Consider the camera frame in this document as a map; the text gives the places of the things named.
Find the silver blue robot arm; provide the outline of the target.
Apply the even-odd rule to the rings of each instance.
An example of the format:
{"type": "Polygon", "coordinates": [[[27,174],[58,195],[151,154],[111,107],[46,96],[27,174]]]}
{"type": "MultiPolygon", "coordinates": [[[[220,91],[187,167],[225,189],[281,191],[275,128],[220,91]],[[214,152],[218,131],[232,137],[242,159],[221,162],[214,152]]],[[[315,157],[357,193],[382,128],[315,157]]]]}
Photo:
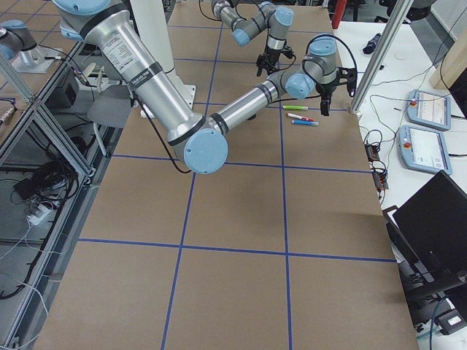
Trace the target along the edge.
{"type": "Polygon", "coordinates": [[[121,1],[57,1],[64,36],[97,46],[114,69],[167,132],[167,142],[193,172],[216,172],[226,161],[226,134],[283,95],[301,100],[313,91],[328,113],[338,80],[336,41],[329,34],[313,38],[298,68],[271,73],[252,90],[205,116],[194,112],[154,57],[149,35],[135,7],[121,1]]]}
{"type": "Polygon", "coordinates": [[[264,31],[267,32],[264,51],[256,61],[258,76],[263,72],[272,74],[278,71],[281,55],[289,59],[295,58],[293,50],[287,45],[287,34],[294,19],[292,9],[263,1],[257,5],[257,14],[244,18],[236,11],[237,4],[238,1],[212,1],[212,14],[230,27],[234,40],[241,47],[264,31]]]}

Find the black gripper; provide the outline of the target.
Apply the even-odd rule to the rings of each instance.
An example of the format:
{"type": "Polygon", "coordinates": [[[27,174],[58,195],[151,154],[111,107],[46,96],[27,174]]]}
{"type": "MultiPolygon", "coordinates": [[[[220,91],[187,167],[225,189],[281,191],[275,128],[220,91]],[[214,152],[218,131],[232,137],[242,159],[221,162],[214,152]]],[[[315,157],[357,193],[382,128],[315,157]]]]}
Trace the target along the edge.
{"type": "Polygon", "coordinates": [[[287,51],[287,45],[285,45],[281,49],[273,49],[266,45],[264,53],[259,55],[256,61],[256,66],[258,68],[256,76],[260,77],[263,71],[265,71],[268,75],[279,71],[279,69],[277,68],[279,57],[282,53],[286,53],[287,51]]]}
{"type": "Polygon", "coordinates": [[[321,113],[321,115],[329,116],[332,94],[336,90],[335,84],[333,84],[333,83],[329,83],[329,84],[317,83],[316,86],[315,86],[315,90],[318,92],[318,94],[321,97],[321,101],[320,101],[320,113],[321,113]]]}

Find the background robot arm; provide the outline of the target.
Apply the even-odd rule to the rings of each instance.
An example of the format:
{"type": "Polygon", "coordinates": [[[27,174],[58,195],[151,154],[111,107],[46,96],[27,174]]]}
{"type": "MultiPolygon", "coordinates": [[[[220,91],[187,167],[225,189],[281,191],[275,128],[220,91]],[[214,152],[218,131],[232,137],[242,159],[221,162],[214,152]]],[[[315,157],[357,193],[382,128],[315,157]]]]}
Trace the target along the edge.
{"type": "Polygon", "coordinates": [[[18,73],[45,74],[52,64],[21,20],[1,22],[1,54],[18,73]]]}

